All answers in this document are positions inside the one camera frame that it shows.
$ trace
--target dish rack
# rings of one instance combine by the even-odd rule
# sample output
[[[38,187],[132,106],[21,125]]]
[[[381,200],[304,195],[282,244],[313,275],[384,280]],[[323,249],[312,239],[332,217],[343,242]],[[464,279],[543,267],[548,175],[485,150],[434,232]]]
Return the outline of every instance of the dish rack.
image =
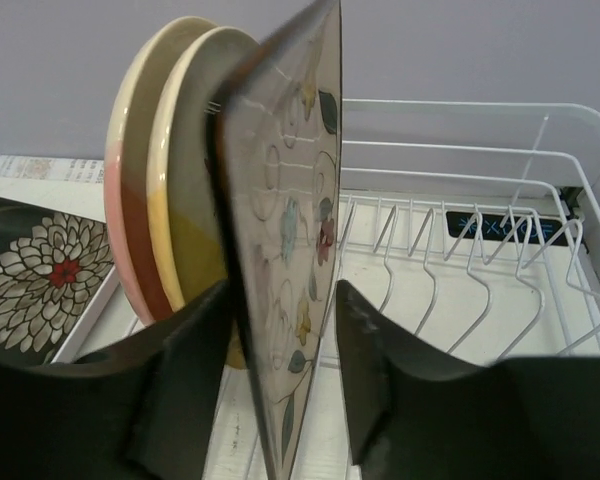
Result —
[[[598,112],[374,100],[343,108],[337,278],[470,362],[600,355]],[[80,188],[101,202],[98,185]],[[86,214],[82,204],[71,213]],[[80,353],[142,328],[115,284],[113,271],[94,300],[91,317],[100,318],[85,315],[74,329],[76,342],[88,335]],[[295,479],[359,478],[348,457],[332,307]],[[266,478],[243,371],[225,370],[205,477]]]

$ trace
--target gray wall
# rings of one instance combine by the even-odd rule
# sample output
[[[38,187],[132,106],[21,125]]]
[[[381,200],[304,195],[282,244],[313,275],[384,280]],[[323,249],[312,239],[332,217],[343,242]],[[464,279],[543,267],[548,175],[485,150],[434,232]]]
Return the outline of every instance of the gray wall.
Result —
[[[306,3],[0,0],[0,153],[101,158],[118,84],[162,25],[194,14],[262,38]],[[600,110],[600,0],[343,0],[343,17],[348,97]]]

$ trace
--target black label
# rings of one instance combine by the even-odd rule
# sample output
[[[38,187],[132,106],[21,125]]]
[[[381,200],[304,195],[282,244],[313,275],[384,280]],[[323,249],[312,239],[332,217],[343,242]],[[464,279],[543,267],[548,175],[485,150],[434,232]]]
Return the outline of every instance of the black label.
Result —
[[[464,227],[467,226],[467,223],[470,222],[473,213],[468,212],[447,212],[447,225],[449,229],[449,235],[453,238],[458,238],[462,233]],[[482,215],[482,238],[485,240],[491,240],[496,242],[501,242],[504,238],[511,232],[513,225],[515,225],[521,217],[515,217],[513,223],[511,220],[507,220],[507,223],[504,226],[500,226],[502,223],[502,219],[504,215],[491,215],[491,214],[483,214]],[[543,236],[544,241],[549,240],[555,233],[560,230],[562,227],[562,223],[558,220],[550,219],[550,218],[541,218],[540,219],[540,234]],[[476,222],[473,222],[467,231],[465,238],[474,238],[476,235],[476,230],[478,229],[478,225]],[[520,242],[524,241],[525,234],[527,232],[527,222],[523,222],[518,227],[518,240]],[[514,235],[509,239],[510,242],[515,241]],[[530,244],[539,244],[540,237],[538,235],[538,229],[536,228],[536,222],[531,222],[531,235],[529,236]],[[558,238],[556,238],[554,245],[559,245],[561,247],[567,247],[567,238],[564,233],[560,234]]]

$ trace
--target plate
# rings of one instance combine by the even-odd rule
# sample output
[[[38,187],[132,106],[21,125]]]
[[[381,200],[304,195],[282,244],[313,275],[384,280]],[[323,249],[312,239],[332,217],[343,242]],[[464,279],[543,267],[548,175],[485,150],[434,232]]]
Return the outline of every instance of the plate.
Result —
[[[224,77],[255,47],[235,28],[205,33],[180,57],[160,98],[147,201],[153,255],[174,310],[227,276],[205,160],[204,111]],[[229,363],[239,366],[241,357]]]
[[[340,2],[319,0],[214,96],[207,148],[268,478],[287,480],[331,297],[341,154]]]
[[[0,198],[0,362],[53,360],[112,266],[104,223]]]
[[[154,35],[129,67],[111,113],[104,172],[107,229],[120,282],[145,324],[173,313],[153,258],[146,205],[153,118],[180,55],[215,26],[203,18],[183,17]]]

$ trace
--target green leaf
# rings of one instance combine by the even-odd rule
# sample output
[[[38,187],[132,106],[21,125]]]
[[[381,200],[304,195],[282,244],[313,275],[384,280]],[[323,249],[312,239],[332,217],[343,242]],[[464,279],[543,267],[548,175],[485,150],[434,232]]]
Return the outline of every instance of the green leaf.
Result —
[[[330,93],[322,90],[318,94],[320,95],[320,110],[322,111],[324,128],[331,135],[335,135],[338,131],[338,104],[336,99]]]
[[[309,276],[309,298],[314,302],[318,300],[318,283],[316,282],[316,272],[311,267],[311,275]]]
[[[329,215],[331,214],[331,211],[333,210],[333,204],[331,203],[331,199],[329,198],[323,198],[322,200],[320,200],[320,221],[324,221],[327,218],[329,218]]]
[[[296,350],[291,355],[289,360],[289,366],[287,367],[291,373],[302,373],[304,370],[304,364],[307,363],[307,359],[300,350]]]
[[[282,418],[282,462],[287,455],[289,442],[291,441],[291,433],[293,433],[293,416],[295,409],[294,401],[295,392],[289,397],[287,407],[284,409],[284,417]]]

